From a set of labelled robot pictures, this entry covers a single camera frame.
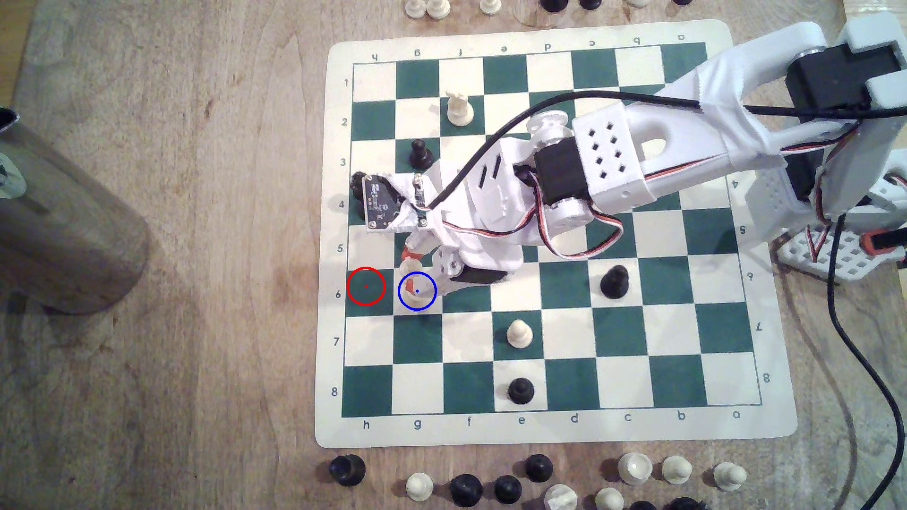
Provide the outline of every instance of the wood grain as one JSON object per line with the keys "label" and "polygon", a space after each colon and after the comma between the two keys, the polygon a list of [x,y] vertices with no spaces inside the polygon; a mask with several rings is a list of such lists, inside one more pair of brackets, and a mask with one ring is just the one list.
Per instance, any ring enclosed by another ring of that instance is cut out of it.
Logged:
{"label": "wood grain", "polygon": [[[747,441],[437,446],[355,451],[368,465],[352,489],[329,483],[313,437],[322,115],[327,51],[336,42],[528,30],[535,0],[494,17],[475,0],[442,21],[410,21],[394,2],[42,2],[15,102],[59,151],[151,225],[151,261],[127,298],[90,317],[48,315],[5,294],[0,328],[0,505],[7,508],[453,508],[422,504],[403,481],[483,481],[550,456],[552,482],[584,509],[623,452],[680,454],[683,487],[615,485],[628,502],[692,495],[724,508],[857,507],[891,460],[890,412],[834,334],[824,284],[777,275],[799,428]],[[825,0],[654,0],[641,10],[571,3],[556,26],[714,17],[740,43],[818,22]],[[781,104],[783,89],[752,98]],[[841,321],[903,403],[907,337],[892,268],[841,289]],[[724,460],[747,468],[736,493],[707,486]],[[907,506],[898,475],[878,508]],[[549,484],[524,486],[524,510]],[[483,500],[477,508],[496,507]]]}

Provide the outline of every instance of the cylindrical object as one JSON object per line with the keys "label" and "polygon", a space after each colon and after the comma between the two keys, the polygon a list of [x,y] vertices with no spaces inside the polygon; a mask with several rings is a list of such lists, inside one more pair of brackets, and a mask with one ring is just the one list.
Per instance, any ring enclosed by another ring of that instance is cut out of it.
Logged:
{"label": "cylindrical object", "polygon": [[148,261],[132,208],[0,108],[0,282],[45,306],[111,306]]}

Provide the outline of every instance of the white pawn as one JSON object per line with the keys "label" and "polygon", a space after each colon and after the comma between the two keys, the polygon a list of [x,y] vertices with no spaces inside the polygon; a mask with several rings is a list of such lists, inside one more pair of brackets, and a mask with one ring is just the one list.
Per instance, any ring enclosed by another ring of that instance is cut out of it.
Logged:
{"label": "white pawn", "polygon": [[425,501],[432,495],[434,483],[425,473],[413,473],[406,480],[406,495],[413,501]]}
{"label": "white pawn", "polygon": [[624,454],[618,461],[618,473],[627,485],[641,485],[652,474],[652,461],[642,454]]}
{"label": "white pawn", "polygon": [[447,92],[447,120],[455,126],[465,126],[473,121],[473,106],[465,94]]}
{"label": "white pawn", "polygon": [[501,10],[501,0],[479,0],[479,9],[487,15],[496,15]]}
{"label": "white pawn", "polygon": [[576,510],[576,493],[564,484],[552,485],[545,493],[547,510]]}
{"label": "white pawn", "polygon": [[719,489],[734,492],[746,481],[746,470],[733,462],[722,462],[712,472]]}
{"label": "white pawn", "polygon": [[406,0],[403,9],[407,16],[413,19],[421,18],[425,15],[425,0]]}
{"label": "white pawn", "polygon": [[605,487],[595,495],[596,510],[623,510],[623,496],[614,487]]}
{"label": "white pawn", "polygon": [[450,0],[428,0],[425,10],[432,18],[442,19],[451,13],[451,3]]}
{"label": "white pawn", "polygon": [[661,474],[669,484],[680,485],[693,474],[693,465],[682,456],[670,456],[661,463]]}
{"label": "white pawn", "polygon": [[516,348],[528,346],[532,343],[532,328],[521,319],[516,319],[507,328],[507,341]]}

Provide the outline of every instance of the white square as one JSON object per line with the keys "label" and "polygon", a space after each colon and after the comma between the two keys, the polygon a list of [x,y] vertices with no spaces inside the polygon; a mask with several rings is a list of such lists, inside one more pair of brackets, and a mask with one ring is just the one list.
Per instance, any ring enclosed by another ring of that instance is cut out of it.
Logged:
{"label": "white square", "polygon": [[696,306],[645,305],[642,320],[646,326],[646,350],[650,356],[699,354],[699,327]]}
{"label": "white square", "polygon": [[736,253],[690,255],[688,260],[693,302],[739,303],[746,300]]}
{"label": "white square", "polygon": [[758,404],[761,400],[752,352],[703,354],[702,375],[710,406]]}
{"label": "white square", "polygon": [[452,162],[457,168],[462,168],[469,158],[473,157],[479,147],[485,143],[484,134],[465,134],[461,136],[441,137],[441,157],[446,162]]}
{"label": "white square", "polygon": [[356,140],[350,144],[349,173],[394,173],[395,160],[394,140]]}
{"label": "white square", "polygon": [[[495,361],[493,372],[495,411],[544,411],[548,409],[544,359]],[[507,388],[516,378],[527,378],[532,382],[535,395],[526,404],[514,404],[507,396]]]}
{"label": "white square", "polygon": [[434,138],[441,136],[441,100],[414,97],[396,100],[395,137]]}
{"label": "white square", "polygon": [[724,177],[680,190],[680,207],[683,209],[718,209],[730,206]]}
{"label": "white square", "polygon": [[394,363],[394,318],[347,317],[344,366],[366,367]]}
{"label": "white square", "polygon": [[[554,245],[554,248],[556,248],[557,251],[564,255],[582,253],[583,251],[589,249],[589,247],[586,246],[585,228],[567,230],[566,232],[552,239],[551,244]],[[539,247],[539,262],[564,261],[565,259],[562,259],[561,257],[558,257],[557,255],[551,253],[551,250],[548,250],[547,246],[542,245]]]}
{"label": "white square", "polygon": [[353,66],[353,101],[396,99],[396,64],[356,64]]}
{"label": "white square", "polygon": [[490,311],[445,313],[441,321],[444,363],[494,359]]}
{"label": "white square", "polygon": [[661,65],[661,46],[617,48],[614,50],[614,56],[617,57],[618,84],[621,87],[665,82],[665,70]]}
{"label": "white square", "polygon": [[391,413],[444,412],[444,363],[399,363],[392,370]]}
{"label": "white square", "polygon": [[527,54],[526,78],[533,92],[573,90],[571,53]]}
{"label": "white square", "polygon": [[348,244],[348,270],[361,267],[376,270],[394,268],[394,234],[369,232],[365,225],[350,225]]}
{"label": "white square", "polygon": [[544,309],[541,336],[545,359],[595,358],[592,309]]}
{"label": "white square", "polygon": [[648,356],[595,358],[599,373],[599,405],[626,409],[652,407],[652,377]]}
{"label": "white square", "polygon": [[[614,266],[621,265],[627,268],[629,288],[623,298],[606,298],[601,293],[601,277]],[[593,259],[587,263],[589,267],[589,284],[591,287],[592,307],[605,309],[612,307],[641,307],[642,286],[639,283],[639,261],[636,259]]]}
{"label": "white square", "polygon": [[[618,92],[619,87],[601,87],[597,89],[577,89],[578,91],[612,91]],[[581,117],[586,113],[594,112],[599,108],[604,108],[605,106],[611,106],[614,103],[619,102],[620,99],[605,99],[603,97],[583,97],[573,101],[573,104],[576,107],[576,116]]]}
{"label": "white square", "polygon": [[633,212],[633,231],[636,256],[641,259],[687,254],[687,234],[680,210]]}
{"label": "white square", "polygon": [[[495,134],[514,115],[529,108],[529,93],[490,93],[485,96],[485,133]],[[509,133],[528,132],[527,121],[513,126]]]}
{"label": "white square", "polygon": [[483,95],[485,93],[483,77],[481,58],[454,58],[438,61],[438,83],[442,97],[447,97],[447,91],[466,95]]}
{"label": "white square", "polygon": [[492,311],[541,309],[539,263],[524,262],[508,280],[493,283]]}

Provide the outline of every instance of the chess mat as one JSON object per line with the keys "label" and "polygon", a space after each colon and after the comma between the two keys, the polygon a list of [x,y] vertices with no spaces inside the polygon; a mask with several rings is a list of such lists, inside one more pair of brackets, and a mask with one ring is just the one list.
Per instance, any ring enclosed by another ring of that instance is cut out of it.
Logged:
{"label": "chess mat", "polygon": [[[619,214],[621,240],[591,260],[524,247],[513,277],[398,298],[408,234],[366,232],[353,172],[414,172],[410,143],[464,164],[516,113],[557,93],[654,93],[731,45],[714,20],[341,43],[327,69],[316,371],[321,446],[418,446],[784,436],[796,427],[767,246],[747,237],[746,172]],[[450,124],[445,91],[469,95]],[[612,100],[554,109],[573,118]],[[528,139],[525,123],[510,136]],[[658,144],[646,146],[658,150]],[[601,242],[593,222],[560,250]],[[431,264],[430,257],[423,259]],[[629,270],[605,298],[601,276]],[[532,327],[513,348],[515,319]],[[535,396],[507,398],[514,378]]]}

